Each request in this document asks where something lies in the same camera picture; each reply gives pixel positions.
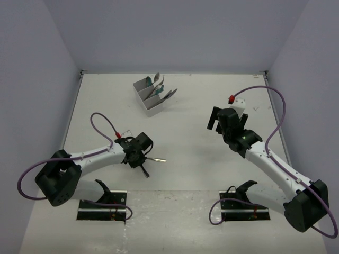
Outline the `crossing metal knife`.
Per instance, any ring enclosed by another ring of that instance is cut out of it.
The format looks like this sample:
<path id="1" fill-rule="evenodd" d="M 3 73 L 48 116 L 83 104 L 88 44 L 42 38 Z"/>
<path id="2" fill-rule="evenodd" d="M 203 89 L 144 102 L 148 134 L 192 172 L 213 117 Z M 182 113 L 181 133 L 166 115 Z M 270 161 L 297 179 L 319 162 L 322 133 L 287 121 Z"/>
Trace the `crossing metal knife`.
<path id="1" fill-rule="evenodd" d="M 165 102 L 167 99 L 171 98 L 175 93 L 177 92 L 177 89 L 169 91 L 160 101 L 159 103 Z"/>

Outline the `long metal knife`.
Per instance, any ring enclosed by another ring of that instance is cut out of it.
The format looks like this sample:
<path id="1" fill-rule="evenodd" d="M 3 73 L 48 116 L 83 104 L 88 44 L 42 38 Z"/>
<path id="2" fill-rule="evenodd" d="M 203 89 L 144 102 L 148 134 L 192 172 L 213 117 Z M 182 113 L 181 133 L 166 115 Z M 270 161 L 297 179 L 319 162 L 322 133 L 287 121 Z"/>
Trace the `long metal knife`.
<path id="1" fill-rule="evenodd" d="M 170 90 L 163 98 L 161 98 L 158 102 L 156 102 L 155 104 L 153 104 L 149 109 L 163 103 L 165 100 L 167 100 L 169 97 L 171 97 L 172 94 L 172 90 Z"/>

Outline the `teal plastic knife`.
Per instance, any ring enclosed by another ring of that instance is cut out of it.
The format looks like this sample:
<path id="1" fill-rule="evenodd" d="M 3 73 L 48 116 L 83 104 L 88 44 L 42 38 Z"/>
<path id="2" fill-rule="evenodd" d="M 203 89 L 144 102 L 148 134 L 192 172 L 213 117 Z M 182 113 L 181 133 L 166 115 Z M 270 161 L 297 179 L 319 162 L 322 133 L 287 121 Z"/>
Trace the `teal plastic knife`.
<path id="1" fill-rule="evenodd" d="M 164 85 L 161 85 L 161 87 L 160 87 L 160 88 L 158 88 L 158 89 L 156 90 L 156 95 L 158 95 L 158 94 L 162 93 L 162 92 L 163 92 L 163 90 L 164 90 Z"/>

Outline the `teal plastic spoon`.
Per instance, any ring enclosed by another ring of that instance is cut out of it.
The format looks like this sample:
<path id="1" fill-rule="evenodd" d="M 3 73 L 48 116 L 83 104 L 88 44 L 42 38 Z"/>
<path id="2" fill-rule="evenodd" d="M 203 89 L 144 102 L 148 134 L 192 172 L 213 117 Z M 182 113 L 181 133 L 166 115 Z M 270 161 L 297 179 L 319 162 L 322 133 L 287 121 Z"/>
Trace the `teal plastic spoon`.
<path id="1" fill-rule="evenodd" d="M 146 87 L 149 87 L 149 86 L 153 85 L 153 81 L 152 81 L 152 79 L 149 76 L 147 76 L 145 78 L 145 84 L 146 84 Z"/>

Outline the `round metal ladle spoon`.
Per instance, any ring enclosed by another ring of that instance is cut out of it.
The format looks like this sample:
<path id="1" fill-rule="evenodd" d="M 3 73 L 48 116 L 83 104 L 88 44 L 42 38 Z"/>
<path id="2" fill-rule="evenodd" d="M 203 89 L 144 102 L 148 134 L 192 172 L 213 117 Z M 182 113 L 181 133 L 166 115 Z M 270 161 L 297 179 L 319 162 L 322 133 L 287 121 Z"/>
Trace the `round metal ladle spoon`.
<path id="1" fill-rule="evenodd" d="M 155 74 L 155 76 L 154 76 L 153 83 L 157 82 L 157 81 L 159 80 L 159 78 L 160 78 L 160 73 L 157 72 L 157 73 Z"/>

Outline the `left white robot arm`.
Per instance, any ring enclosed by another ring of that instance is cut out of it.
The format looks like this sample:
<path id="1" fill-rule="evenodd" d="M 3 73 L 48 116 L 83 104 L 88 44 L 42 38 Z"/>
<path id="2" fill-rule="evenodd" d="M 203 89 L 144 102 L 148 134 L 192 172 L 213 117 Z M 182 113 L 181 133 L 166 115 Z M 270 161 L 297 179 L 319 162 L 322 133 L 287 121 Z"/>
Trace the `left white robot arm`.
<path id="1" fill-rule="evenodd" d="M 35 177 L 35 183 L 54 207 L 70 199 L 93 203 L 99 208 L 119 205 L 110 201 L 112 192 L 99 179 L 82 180 L 85 175 L 110 165 L 128 164 L 140 167 L 145 176 L 149 173 L 143 167 L 147 149 L 153 148 L 153 140 L 145 133 L 134 137 L 119 138 L 112 144 L 92 150 L 91 153 L 68 154 L 57 151 Z"/>

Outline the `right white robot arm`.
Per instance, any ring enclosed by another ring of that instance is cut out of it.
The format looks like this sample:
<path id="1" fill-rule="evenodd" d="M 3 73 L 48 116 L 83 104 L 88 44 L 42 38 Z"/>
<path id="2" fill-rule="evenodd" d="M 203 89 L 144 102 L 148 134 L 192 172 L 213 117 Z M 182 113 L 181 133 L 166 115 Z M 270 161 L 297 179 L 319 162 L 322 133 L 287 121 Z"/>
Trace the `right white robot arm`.
<path id="1" fill-rule="evenodd" d="M 257 133 L 245 128 L 247 118 L 243 110 L 233 106 L 213 107 L 207 129 L 221 134 L 230 150 L 261 169 L 280 190 L 267 190 L 248 180 L 235 193 L 224 193 L 219 203 L 269 208 L 283 214 L 295 230 L 306 232 L 329 214 L 327 185 L 312 181 L 281 160 Z"/>

